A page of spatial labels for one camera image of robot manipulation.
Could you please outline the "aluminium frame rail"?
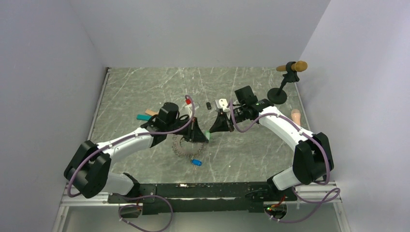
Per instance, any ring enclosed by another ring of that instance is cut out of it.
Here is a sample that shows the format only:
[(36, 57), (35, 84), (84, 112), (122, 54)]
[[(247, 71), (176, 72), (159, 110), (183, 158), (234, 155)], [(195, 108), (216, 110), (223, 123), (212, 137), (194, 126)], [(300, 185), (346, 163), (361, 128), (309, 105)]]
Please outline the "aluminium frame rail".
[(291, 187), (291, 190), (297, 197), (298, 202), (302, 203), (341, 203), (339, 188), (335, 181), (328, 182), (327, 185), (311, 183)]

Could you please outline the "round metal keyring disc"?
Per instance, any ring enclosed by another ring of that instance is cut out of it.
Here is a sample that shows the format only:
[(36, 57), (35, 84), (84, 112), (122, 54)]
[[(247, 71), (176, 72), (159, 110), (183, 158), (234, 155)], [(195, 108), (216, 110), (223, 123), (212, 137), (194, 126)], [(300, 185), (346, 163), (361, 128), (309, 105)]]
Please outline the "round metal keyring disc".
[(205, 147), (205, 143), (187, 142), (182, 135), (172, 137), (173, 152), (180, 158), (186, 157), (193, 159), (198, 156)]

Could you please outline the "teal key tag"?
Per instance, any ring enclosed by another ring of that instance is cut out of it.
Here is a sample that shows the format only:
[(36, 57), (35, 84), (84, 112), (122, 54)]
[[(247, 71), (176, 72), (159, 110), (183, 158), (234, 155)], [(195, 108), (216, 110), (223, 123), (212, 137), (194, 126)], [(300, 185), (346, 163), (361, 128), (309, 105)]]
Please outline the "teal key tag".
[(151, 119), (151, 116), (150, 116), (150, 115), (141, 115), (141, 114), (138, 114), (138, 115), (136, 116), (136, 119), (137, 119), (137, 120), (141, 120), (141, 121), (149, 121), (149, 120)]

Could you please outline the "blue tagged key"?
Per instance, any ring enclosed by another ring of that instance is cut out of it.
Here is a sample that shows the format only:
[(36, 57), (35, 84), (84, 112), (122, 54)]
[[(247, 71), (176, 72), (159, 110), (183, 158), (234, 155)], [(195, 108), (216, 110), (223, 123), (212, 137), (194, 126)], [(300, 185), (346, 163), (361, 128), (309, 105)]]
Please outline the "blue tagged key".
[(190, 161), (190, 163), (192, 164), (194, 170), (196, 170), (197, 167), (202, 166), (202, 162), (201, 162), (200, 160), (197, 160), (197, 159), (192, 159), (192, 160)]

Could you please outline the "black tagged key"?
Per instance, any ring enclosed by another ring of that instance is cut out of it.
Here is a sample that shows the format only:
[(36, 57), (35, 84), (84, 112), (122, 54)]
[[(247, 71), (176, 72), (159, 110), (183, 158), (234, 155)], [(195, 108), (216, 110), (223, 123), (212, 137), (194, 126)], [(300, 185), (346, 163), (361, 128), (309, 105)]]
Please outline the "black tagged key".
[(207, 107), (208, 110), (211, 110), (211, 109), (212, 109), (211, 103), (210, 103), (210, 102), (206, 102), (206, 107)]

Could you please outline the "gold microphone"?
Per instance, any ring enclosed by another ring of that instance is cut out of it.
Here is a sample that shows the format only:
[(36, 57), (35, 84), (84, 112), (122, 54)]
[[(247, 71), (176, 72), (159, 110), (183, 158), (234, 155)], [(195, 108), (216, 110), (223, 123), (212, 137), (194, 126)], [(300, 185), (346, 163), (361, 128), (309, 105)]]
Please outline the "gold microphone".
[(278, 72), (286, 72), (287, 70), (292, 70), (293, 72), (303, 72), (308, 68), (308, 64), (305, 61), (291, 61), (286, 65), (281, 65), (276, 67)]

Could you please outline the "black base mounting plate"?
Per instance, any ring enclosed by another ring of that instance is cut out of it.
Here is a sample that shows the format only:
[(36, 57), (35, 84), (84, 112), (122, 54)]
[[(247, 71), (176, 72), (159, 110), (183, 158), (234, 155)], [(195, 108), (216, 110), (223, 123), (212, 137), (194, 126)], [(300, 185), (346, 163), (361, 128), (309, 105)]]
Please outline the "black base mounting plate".
[(137, 193), (127, 198), (110, 195), (108, 203), (142, 204), (143, 215), (182, 212), (248, 211), (262, 213), (269, 204), (294, 202), (291, 188), (273, 190), (266, 182), (141, 184)]

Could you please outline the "pink cylindrical object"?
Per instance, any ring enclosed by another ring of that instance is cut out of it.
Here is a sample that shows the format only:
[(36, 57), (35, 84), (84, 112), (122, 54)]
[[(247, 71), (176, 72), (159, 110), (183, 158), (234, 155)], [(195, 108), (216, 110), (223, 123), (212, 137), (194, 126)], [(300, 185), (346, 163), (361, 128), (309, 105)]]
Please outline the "pink cylindrical object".
[(291, 111), (291, 119), (296, 125), (301, 126), (301, 112), (298, 109)]

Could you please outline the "black microphone stand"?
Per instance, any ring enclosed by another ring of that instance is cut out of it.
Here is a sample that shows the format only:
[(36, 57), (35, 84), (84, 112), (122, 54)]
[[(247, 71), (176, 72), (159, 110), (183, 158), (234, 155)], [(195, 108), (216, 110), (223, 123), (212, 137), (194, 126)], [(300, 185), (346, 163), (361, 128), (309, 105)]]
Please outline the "black microphone stand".
[(292, 70), (287, 70), (285, 74), (283, 74), (283, 80), (279, 88), (272, 88), (268, 91), (267, 97), (268, 100), (271, 101), (273, 104), (283, 104), (287, 100), (287, 94), (283, 90), (287, 83), (296, 83), (300, 81), (298, 77), (298, 72), (293, 72)]

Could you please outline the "orange key tag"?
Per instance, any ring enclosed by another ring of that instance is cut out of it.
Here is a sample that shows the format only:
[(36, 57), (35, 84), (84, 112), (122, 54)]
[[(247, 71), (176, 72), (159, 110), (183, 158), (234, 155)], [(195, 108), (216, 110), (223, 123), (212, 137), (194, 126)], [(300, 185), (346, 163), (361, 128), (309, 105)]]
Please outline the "orange key tag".
[(158, 112), (152, 111), (150, 109), (146, 109), (145, 110), (145, 114), (149, 115), (149, 116), (155, 116), (158, 114)]

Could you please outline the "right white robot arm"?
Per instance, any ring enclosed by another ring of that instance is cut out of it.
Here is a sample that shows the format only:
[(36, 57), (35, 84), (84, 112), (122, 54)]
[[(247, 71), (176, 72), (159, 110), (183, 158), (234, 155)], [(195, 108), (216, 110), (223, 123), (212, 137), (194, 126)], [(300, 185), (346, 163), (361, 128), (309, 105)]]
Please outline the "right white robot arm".
[(210, 133), (238, 130), (238, 123), (250, 120), (251, 124), (262, 125), (293, 151), (292, 166), (267, 180), (267, 196), (280, 200), (286, 189), (297, 185), (309, 185), (324, 177), (323, 184), (329, 182), (329, 174), (334, 168), (333, 157), (328, 137), (320, 132), (313, 133), (297, 125), (286, 117), (268, 99), (258, 99), (250, 86), (235, 91), (238, 105), (234, 106), (227, 99), (215, 100), (217, 118)]

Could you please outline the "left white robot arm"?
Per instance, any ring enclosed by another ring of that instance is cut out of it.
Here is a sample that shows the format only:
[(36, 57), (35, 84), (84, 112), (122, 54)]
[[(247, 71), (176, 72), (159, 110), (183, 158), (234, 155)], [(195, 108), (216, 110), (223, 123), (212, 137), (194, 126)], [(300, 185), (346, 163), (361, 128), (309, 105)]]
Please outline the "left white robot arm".
[(111, 166), (138, 151), (163, 142), (168, 134), (181, 135), (186, 142), (208, 143), (194, 114), (180, 115), (179, 107), (166, 102), (159, 112), (136, 130), (117, 139), (94, 143), (83, 142), (63, 175), (78, 195), (92, 198), (101, 192), (116, 193), (127, 203), (138, 199), (140, 183), (130, 174), (115, 174)]

